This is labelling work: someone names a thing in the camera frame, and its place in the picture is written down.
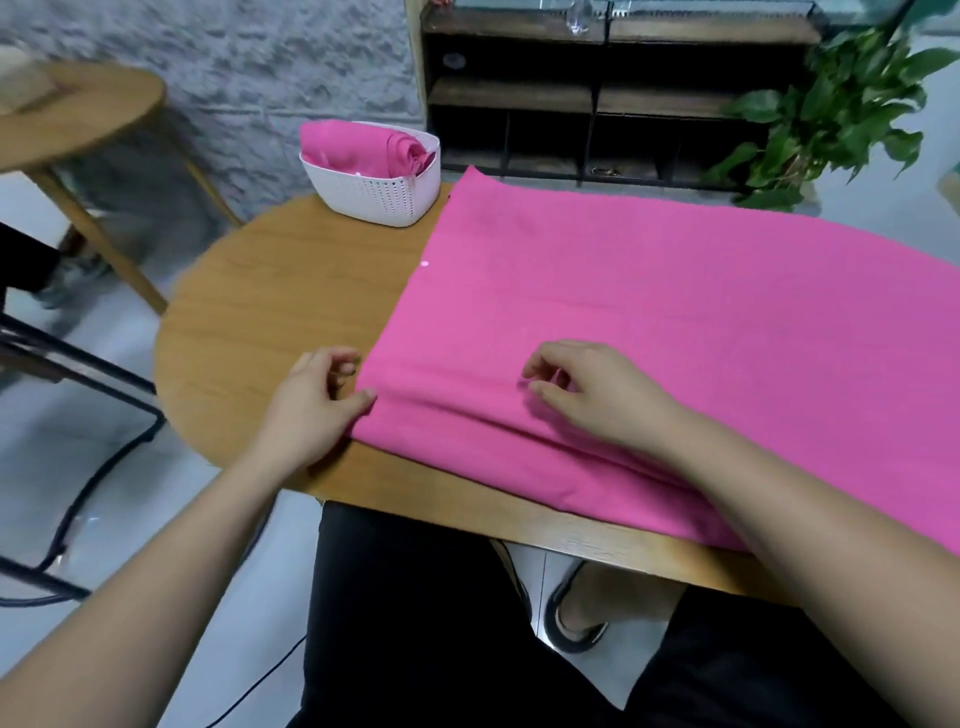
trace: black cable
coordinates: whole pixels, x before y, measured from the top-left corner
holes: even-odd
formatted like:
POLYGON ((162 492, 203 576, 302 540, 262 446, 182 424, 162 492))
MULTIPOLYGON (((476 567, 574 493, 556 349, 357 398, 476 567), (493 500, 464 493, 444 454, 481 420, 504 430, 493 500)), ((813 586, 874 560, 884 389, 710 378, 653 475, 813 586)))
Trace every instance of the black cable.
POLYGON ((213 726, 218 725, 225 717, 229 716, 233 712, 234 708, 236 708, 238 705, 240 705, 240 703, 242 703, 244 700, 247 699, 247 695, 249 695, 251 692, 256 690, 256 688, 260 685, 260 683, 262 683, 264 680, 266 680, 268 677, 274 674, 274 671, 287 661, 287 658, 290 657, 290 655, 292 655, 301 644, 303 644, 304 640, 306 640, 306 635, 303 635, 303 637, 297 640, 297 643, 290 648, 290 651, 287 652, 287 654, 285 654, 283 657, 280 658, 280 661, 276 663, 276 665, 274 665, 269 670, 267 670, 259 680, 257 680, 249 688, 247 688, 247 691, 244 692, 239 698, 237 698, 237 701, 233 703, 233 705, 231 705, 229 708, 227 708, 227 711, 223 715, 218 717, 212 723, 209 723, 206 726, 204 726, 204 728, 213 728, 213 726))
POLYGON ((111 455, 107 462, 101 465, 97 469, 97 472, 94 473, 89 480, 87 480, 83 488, 81 488, 80 492, 77 494, 77 497, 73 499, 73 502, 70 503, 70 506, 66 509, 66 513, 63 514, 63 518, 60 519, 57 530, 54 532, 54 538, 50 542, 50 547, 47 549, 47 555, 44 556, 43 561, 36 566, 36 570, 47 571, 51 566, 53 566, 54 562, 63 555, 63 553, 66 551, 66 535, 70 530, 70 526, 73 525, 74 519, 76 519, 80 514, 80 511, 90 499, 90 496, 93 495, 93 492, 97 489, 97 486, 100 485, 100 482, 107 477, 112 470, 117 467, 117 464, 127 457, 131 451, 140 447, 144 443, 149 443, 151 440, 153 440, 166 422, 167 420, 163 415, 157 415, 152 425, 150 425, 147 429, 130 440, 125 446, 111 455))
POLYGON ((73 502, 70 503, 66 509, 66 513, 63 514, 60 523, 57 524, 57 530, 54 532, 50 547, 47 548, 46 555, 36 567, 27 567, 11 559, 0 557, 0 573, 52 592, 51 595, 36 596, 33 598, 0 596, 0 608, 23 609, 26 607, 45 607, 50 604, 59 604, 60 602, 70 599, 83 601, 90 596, 89 589, 71 584, 45 572, 57 561, 58 557, 62 556, 66 551, 66 536, 70 530, 70 526, 73 525, 73 521, 80 514, 80 511, 86 505, 90 496, 93 495, 97 486, 99 486, 104 478, 117 467, 120 461, 127 457, 134 449, 153 440, 166 422, 166 418, 162 414, 157 414, 152 425, 111 455, 110 458, 97 469, 97 472, 87 480, 77 494, 77 497, 73 499, 73 502))

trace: perforated basket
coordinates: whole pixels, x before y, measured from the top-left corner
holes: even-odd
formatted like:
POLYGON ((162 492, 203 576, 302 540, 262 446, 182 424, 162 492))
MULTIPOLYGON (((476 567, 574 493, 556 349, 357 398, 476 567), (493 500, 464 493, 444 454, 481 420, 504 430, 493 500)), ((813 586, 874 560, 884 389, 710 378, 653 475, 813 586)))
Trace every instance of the perforated basket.
POLYGON ((303 169, 317 194, 330 209, 392 228, 413 225, 430 209, 440 193, 440 139, 427 132, 393 124, 360 123, 412 134, 427 152, 436 152, 436 155, 430 166, 418 176, 394 177, 390 180, 324 169, 310 164, 300 155, 303 169))

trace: dark wooden cabinet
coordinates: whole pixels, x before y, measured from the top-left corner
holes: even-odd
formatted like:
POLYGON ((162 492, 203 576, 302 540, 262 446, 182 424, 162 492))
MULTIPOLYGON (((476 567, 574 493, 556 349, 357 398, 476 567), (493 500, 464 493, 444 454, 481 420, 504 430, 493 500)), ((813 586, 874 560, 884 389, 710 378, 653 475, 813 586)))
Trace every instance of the dark wooden cabinet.
POLYGON ((614 17, 612 4, 580 36, 558 12, 429 5, 420 26, 444 168, 705 188, 707 168, 766 134, 722 108, 801 79, 820 39, 809 17, 614 17))

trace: round wooden table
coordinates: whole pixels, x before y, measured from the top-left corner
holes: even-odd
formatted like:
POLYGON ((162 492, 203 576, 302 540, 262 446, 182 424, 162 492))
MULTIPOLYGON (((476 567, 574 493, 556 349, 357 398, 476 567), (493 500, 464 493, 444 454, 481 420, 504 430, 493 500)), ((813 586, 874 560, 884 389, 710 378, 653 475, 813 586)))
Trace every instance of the round wooden table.
MULTIPOLYGON (((386 228, 319 197, 274 207, 215 243, 180 279, 156 338, 156 389, 183 440, 221 467, 243 450, 302 352, 368 352, 417 267, 449 185, 415 225, 386 228)), ((439 523, 774 600, 748 554, 561 513, 352 442, 303 489, 321 499, 439 523)))
POLYGON ((53 61, 43 65, 57 85, 49 98, 0 115, 0 174, 22 171, 43 190, 87 242, 157 313, 167 302, 53 172, 52 165, 99 146, 134 126, 150 123, 183 158, 190 175, 234 225, 233 214, 199 166, 162 126, 166 85, 150 71, 115 63, 53 61))

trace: pink towel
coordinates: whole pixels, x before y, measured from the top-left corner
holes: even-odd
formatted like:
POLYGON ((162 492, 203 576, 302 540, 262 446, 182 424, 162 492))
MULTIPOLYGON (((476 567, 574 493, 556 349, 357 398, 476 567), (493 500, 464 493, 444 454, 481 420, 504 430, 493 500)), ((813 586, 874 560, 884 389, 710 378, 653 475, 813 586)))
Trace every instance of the pink towel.
POLYGON ((563 511, 743 548, 694 490, 534 406, 519 372, 537 344, 602 341, 960 554, 958 333, 960 272, 867 232, 471 169, 363 367, 379 400, 354 435, 563 511))
POLYGON ((434 157, 406 132, 337 119, 300 125, 300 152, 314 166, 384 180, 416 176, 434 157))

